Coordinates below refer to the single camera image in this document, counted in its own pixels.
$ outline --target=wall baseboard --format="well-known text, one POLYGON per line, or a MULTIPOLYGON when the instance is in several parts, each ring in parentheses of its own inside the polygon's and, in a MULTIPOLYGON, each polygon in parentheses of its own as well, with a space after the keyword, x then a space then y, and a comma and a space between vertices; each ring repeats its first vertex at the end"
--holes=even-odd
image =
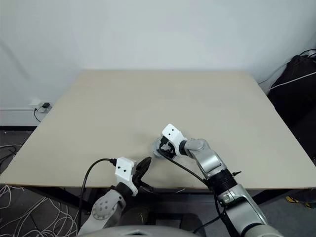
POLYGON ((0 131, 34 131, 37 126, 0 126, 0 131))

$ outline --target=white wall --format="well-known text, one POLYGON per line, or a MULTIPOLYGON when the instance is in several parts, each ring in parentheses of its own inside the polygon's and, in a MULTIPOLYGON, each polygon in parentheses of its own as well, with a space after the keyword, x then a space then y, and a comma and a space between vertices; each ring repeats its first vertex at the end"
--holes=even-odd
POLYGON ((315 0, 0 0, 0 125, 35 125, 83 69, 246 70, 316 45, 315 0))

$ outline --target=silver robot arm segment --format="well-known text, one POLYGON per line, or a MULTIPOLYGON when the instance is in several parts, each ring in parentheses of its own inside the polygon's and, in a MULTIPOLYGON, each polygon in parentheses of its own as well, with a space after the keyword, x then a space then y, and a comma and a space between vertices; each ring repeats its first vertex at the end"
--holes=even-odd
POLYGON ((169 158, 185 155, 196 160, 209 187, 214 191, 225 217, 221 217, 231 236, 281 237, 268 226, 266 217, 241 184, 238 184, 218 154, 210 149, 204 139, 187 139, 173 125, 162 131, 159 153, 169 158))

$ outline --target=table leg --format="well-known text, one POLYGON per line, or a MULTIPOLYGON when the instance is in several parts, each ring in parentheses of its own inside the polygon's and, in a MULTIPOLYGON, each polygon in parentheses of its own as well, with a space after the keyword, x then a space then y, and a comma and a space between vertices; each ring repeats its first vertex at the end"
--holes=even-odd
MULTIPOLYGON (((71 206, 73 208, 78 208, 79 206, 79 197, 61 188, 52 188, 52 187, 25 187, 25 188, 34 193, 40 194, 54 201, 65 204, 67 206, 71 206)), ((85 211, 90 212, 92 209, 92 206, 93 206, 93 203, 89 203, 85 200, 82 202, 82 209, 85 211)))
POLYGON ((297 192, 295 189, 269 189, 255 195, 253 200, 258 204, 267 204, 297 192))

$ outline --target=table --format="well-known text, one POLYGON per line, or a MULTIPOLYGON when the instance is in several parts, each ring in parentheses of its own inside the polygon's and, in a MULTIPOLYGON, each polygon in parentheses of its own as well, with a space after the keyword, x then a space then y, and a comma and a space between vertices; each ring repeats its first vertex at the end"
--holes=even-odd
MULTIPOLYGON (((152 143, 168 123, 188 138, 206 139, 231 172, 242 171, 236 179, 246 189, 279 194, 316 186, 315 166, 250 75, 193 71, 83 72, 0 182, 80 187, 86 170, 100 158, 152 156, 152 143)), ((176 161, 201 175, 194 160, 176 161)), ((115 184, 114 170, 99 163, 87 187, 115 184)), ((162 158, 153 158, 143 181, 156 188, 205 189, 162 158)))

